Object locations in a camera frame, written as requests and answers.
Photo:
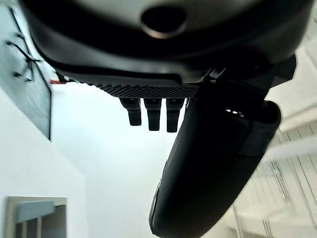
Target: round hole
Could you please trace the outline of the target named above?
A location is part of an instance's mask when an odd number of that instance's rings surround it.
[[[186,12],[180,8],[159,6],[146,10],[141,16],[141,23],[148,35],[166,39],[183,32],[186,19]]]

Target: black plastic housing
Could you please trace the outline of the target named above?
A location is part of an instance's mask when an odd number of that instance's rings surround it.
[[[281,121],[273,102],[245,115],[209,107],[191,103],[165,164],[150,213],[159,237],[207,232],[245,186]]]

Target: black clip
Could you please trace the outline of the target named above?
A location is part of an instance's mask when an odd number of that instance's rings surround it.
[[[142,124],[141,107],[139,98],[120,98],[123,107],[128,111],[130,125],[138,126]]]
[[[149,130],[158,131],[162,99],[144,99],[144,104],[148,110]]]
[[[183,107],[185,99],[167,99],[167,132],[177,132],[179,112]]]

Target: white wall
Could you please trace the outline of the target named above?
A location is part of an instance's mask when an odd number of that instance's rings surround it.
[[[0,88],[0,237],[7,196],[67,197],[69,238],[87,238],[85,178]]]
[[[166,132],[165,102],[153,132],[144,107],[142,126],[132,127],[118,98],[76,83],[53,89],[53,141],[87,178],[90,237],[152,237],[151,202],[176,137]],[[206,237],[229,237],[226,229]]]

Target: dark gray panel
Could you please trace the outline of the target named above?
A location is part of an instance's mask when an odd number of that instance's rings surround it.
[[[42,238],[66,238],[66,206],[57,206],[55,213],[42,218]]]
[[[52,94],[45,79],[36,68],[34,82],[28,83],[23,78],[13,76],[13,72],[20,72],[26,62],[24,56],[15,47],[7,46],[5,41],[11,40],[27,51],[23,40],[15,36],[18,31],[9,9],[0,5],[0,87],[30,121],[50,138]]]

